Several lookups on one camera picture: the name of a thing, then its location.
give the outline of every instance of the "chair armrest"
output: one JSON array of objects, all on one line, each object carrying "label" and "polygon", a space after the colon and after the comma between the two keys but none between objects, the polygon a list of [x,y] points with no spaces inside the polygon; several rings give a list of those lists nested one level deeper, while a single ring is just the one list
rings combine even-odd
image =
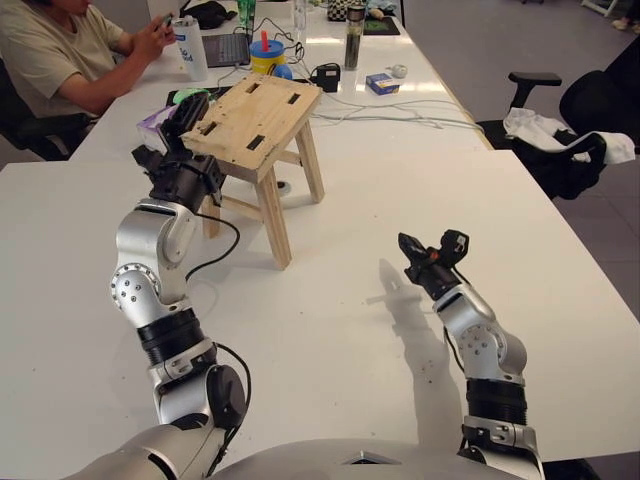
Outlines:
[{"label": "chair armrest", "polygon": [[91,123],[91,117],[84,113],[60,115],[57,117],[31,118],[22,122],[16,135],[25,142],[48,135],[80,133]]},{"label": "chair armrest", "polygon": [[515,83],[526,82],[548,87],[558,87],[562,85],[562,79],[551,72],[511,72],[509,74],[509,80]]},{"label": "chair armrest", "polygon": [[522,108],[529,98],[529,94],[536,85],[557,87],[562,85],[562,79],[550,72],[511,72],[509,80],[518,85],[516,94],[511,101],[511,108]]}]

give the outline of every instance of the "smartphone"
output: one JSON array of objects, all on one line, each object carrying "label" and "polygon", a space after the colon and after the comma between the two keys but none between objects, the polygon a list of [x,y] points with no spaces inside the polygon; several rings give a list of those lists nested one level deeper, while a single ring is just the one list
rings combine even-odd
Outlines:
[{"label": "smartphone", "polygon": [[165,17],[162,19],[162,26],[164,28],[167,28],[169,25],[171,25],[171,21],[173,20],[173,13],[167,13],[165,15]]}]

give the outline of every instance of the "yellow cup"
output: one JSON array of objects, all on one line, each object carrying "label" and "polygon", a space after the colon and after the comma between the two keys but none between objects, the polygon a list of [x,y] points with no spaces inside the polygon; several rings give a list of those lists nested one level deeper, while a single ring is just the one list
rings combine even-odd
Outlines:
[{"label": "yellow cup", "polygon": [[262,42],[253,42],[249,47],[251,53],[251,70],[256,73],[270,74],[276,65],[284,65],[284,45],[277,40],[269,40],[268,49],[262,51]]}]

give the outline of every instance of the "stool leg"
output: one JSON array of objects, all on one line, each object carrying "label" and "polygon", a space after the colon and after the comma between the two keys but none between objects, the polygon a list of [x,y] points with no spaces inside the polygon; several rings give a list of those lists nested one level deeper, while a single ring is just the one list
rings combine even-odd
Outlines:
[{"label": "stool leg", "polygon": [[262,212],[262,221],[267,227],[267,236],[271,244],[271,251],[276,260],[276,265],[284,270],[291,262],[291,249],[289,238],[282,216],[282,206],[278,195],[276,174],[273,167],[264,178],[256,185],[258,204]]},{"label": "stool leg", "polygon": [[[209,215],[210,217],[220,218],[220,207],[213,203],[211,195],[204,197],[202,205],[200,205],[200,213]],[[205,238],[214,238],[220,232],[220,222],[202,219],[202,231]]]},{"label": "stool leg", "polygon": [[296,134],[296,143],[298,144],[304,174],[307,176],[311,198],[315,203],[320,203],[324,197],[324,186],[322,185],[322,175],[320,175],[318,156],[316,155],[316,147],[313,143],[309,121],[305,122]]}]

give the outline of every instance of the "hand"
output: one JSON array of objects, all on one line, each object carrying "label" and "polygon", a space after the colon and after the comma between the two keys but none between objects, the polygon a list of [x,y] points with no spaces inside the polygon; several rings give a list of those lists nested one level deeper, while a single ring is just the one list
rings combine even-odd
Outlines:
[{"label": "hand", "polygon": [[133,53],[142,56],[151,63],[162,55],[165,45],[165,33],[167,28],[162,26],[162,18],[154,18],[149,25],[135,35]]},{"label": "hand", "polygon": [[176,41],[176,35],[173,32],[173,27],[171,26],[171,24],[169,24],[168,26],[164,24],[164,20],[166,17],[166,15],[157,16],[149,24],[150,27],[153,27],[154,31],[160,32],[162,35],[164,35],[163,41],[165,47],[167,45],[171,45]]}]

